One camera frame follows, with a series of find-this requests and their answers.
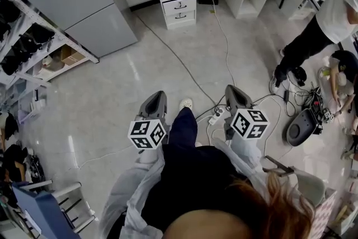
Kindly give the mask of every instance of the white lab coat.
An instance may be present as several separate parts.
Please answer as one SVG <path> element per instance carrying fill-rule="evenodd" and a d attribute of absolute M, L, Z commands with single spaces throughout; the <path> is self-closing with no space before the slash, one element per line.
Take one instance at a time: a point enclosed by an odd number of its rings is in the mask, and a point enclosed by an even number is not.
<path fill-rule="evenodd" d="M 261 151 L 256 147 L 256 140 L 245 141 L 235 135 L 230 147 L 218 139 L 212 142 L 217 149 L 227 155 L 238 172 L 248 177 L 252 186 L 267 200 L 267 175 L 262 172 Z M 155 151 L 143 152 L 135 161 L 134 167 L 119 176 L 102 213 L 99 238 L 107 238 L 112 226 L 126 209 L 120 239 L 162 238 L 162 231 L 147 225 L 141 213 L 149 191 L 161 179 L 163 167 L 163 150 L 158 147 Z M 299 195 L 295 189 L 294 201 L 297 206 Z"/>

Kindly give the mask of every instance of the extension cord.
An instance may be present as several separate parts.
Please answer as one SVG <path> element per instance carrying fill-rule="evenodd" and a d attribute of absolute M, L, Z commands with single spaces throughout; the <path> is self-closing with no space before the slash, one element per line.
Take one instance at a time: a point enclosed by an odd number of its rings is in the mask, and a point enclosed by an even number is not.
<path fill-rule="evenodd" d="M 215 112 L 214 115 L 210 118 L 209 124 L 214 125 L 216 122 L 223 116 L 225 113 L 224 109 L 222 107 L 219 107 Z"/>

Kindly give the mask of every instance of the brown hair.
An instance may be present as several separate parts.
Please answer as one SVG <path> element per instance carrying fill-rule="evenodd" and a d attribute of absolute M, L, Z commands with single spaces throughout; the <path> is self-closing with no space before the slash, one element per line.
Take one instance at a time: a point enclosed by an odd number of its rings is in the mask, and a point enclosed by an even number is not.
<path fill-rule="evenodd" d="M 240 218 L 259 239 L 306 239 L 312 227 L 314 209 L 301 196 L 299 207 L 293 203 L 288 182 L 281 185 L 278 176 L 270 173 L 267 179 L 268 202 L 249 183 L 234 180 L 228 189 L 239 191 L 246 200 L 245 214 Z"/>

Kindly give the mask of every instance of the glossy gray tile floor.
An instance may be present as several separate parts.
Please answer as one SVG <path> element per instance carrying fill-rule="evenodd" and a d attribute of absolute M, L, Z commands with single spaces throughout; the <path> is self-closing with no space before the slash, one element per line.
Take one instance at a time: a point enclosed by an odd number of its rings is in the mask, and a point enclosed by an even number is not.
<path fill-rule="evenodd" d="M 159 5 L 136 13 L 172 47 L 200 86 L 218 101 L 226 85 L 232 82 L 225 63 L 225 38 L 211 9 L 198 5 L 196 26 L 172 31 L 166 30 Z M 255 20 L 234 19 L 224 1 L 217 7 L 217 13 L 229 39 L 229 65 L 237 87 L 252 100 L 268 94 L 271 73 L 280 60 L 277 51 L 291 42 L 307 22 L 287 21 L 271 1 Z M 212 106 L 173 54 L 138 19 L 135 22 L 139 39 L 136 44 L 101 58 L 99 64 L 85 63 L 56 78 L 48 89 L 47 108 L 39 118 L 25 124 L 20 136 L 24 145 L 31 146 L 39 155 L 47 177 L 54 180 L 55 189 L 74 181 L 82 183 L 83 198 L 99 218 L 117 177 L 132 165 L 137 155 L 127 132 L 143 100 L 164 90 L 168 97 L 168 123 L 176 116 L 182 98 L 193 99 L 195 115 Z M 335 49 L 330 46 L 304 63 L 309 77 L 307 88 L 310 81 L 317 84 L 318 68 Z M 327 80 L 322 85 L 329 100 Z M 266 143 L 266 154 L 319 176 L 327 186 L 342 189 L 349 162 L 340 160 L 348 143 L 341 130 L 345 121 L 346 125 L 350 124 L 349 116 L 326 124 L 320 136 L 313 135 L 302 146 L 291 150 L 281 137 L 289 118 L 282 100 L 277 98 L 277 101 L 282 106 L 281 118 Z M 260 108 L 271 121 L 268 135 L 278 119 L 279 107 L 267 99 Z M 208 143 L 206 126 L 206 120 L 199 125 L 198 141 L 203 144 Z M 265 139 L 258 146 L 263 151 Z M 108 153 L 114 154 L 76 168 Z M 265 160 L 262 164 L 269 166 Z M 73 214 L 85 215 L 85 210 L 83 204 Z M 97 224 L 85 229 L 82 238 L 95 238 Z"/>

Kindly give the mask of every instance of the white t-shirt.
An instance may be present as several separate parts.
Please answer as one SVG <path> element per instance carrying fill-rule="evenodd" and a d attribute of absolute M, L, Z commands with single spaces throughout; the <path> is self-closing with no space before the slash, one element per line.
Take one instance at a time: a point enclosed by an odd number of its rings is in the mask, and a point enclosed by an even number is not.
<path fill-rule="evenodd" d="M 346 4 L 358 12 L 358 0 L 326 0 L 316 15 L 319 27 L 333 43 L 346 39 L 356 27 L 348 22 Z"/>

